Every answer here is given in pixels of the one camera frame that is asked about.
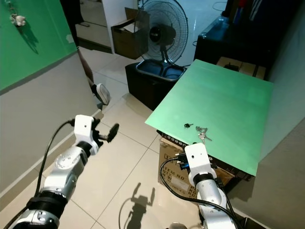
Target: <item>tiled floor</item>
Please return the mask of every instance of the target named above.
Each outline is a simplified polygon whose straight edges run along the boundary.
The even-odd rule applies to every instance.
[[[142,229],[165,229],[172,222],[200,228],[197,206],[176,198],[157,182],[160,136],[144,123],[152,111],[128,93],[124,67],[135,60],[84,48],[81,51],[94,71],[95,82],[104,84],[112,97],[103,108],[98,129],[106,134],[114,123],[119,123],[120,129],[110,144],[89,158],[60,219],[60,229],[118,229],[119,222],[121,229],[138,229],[137,220],[129,217],[138,201],[146,207]],[[43,179],[51,169],[43,173]],[[137,201],[132,202],[138,184]],[[0,212],[0,228],[26,204],[35,185],[36,181]]]

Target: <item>green table surface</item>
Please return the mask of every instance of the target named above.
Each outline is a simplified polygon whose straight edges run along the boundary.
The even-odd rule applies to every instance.
[[[209,155],[256,175],[272,83],[195,60],[146,124],[187,144],[207,127]],[[184,124],[193,124],[185,128]]]

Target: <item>electric fan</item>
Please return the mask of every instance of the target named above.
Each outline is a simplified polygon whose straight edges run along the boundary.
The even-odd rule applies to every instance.
[[[144,58],[137,71],[167,81],[177,81],[185,68],[175,62],[187,43],[188,23],[176,0],[147,0],[134,23],[137,48]]]

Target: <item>green board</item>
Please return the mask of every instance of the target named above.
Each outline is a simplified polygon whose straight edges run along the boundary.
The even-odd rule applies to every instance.
[[[10,1],[26,25],[15,27],[0,0],[0,90],[76,51],[59,0]]]
[[[195,127],[207,127],[208,154],[255,176],[272,87],[195,60],[146,123],[189,145],[201,142]]]

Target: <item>fan base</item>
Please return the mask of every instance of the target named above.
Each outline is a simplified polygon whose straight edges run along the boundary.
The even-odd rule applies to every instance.
[[[156,60],[144,60],[136,69],[140,73],[170,82],[178,81],[185,72],[183,67]]]

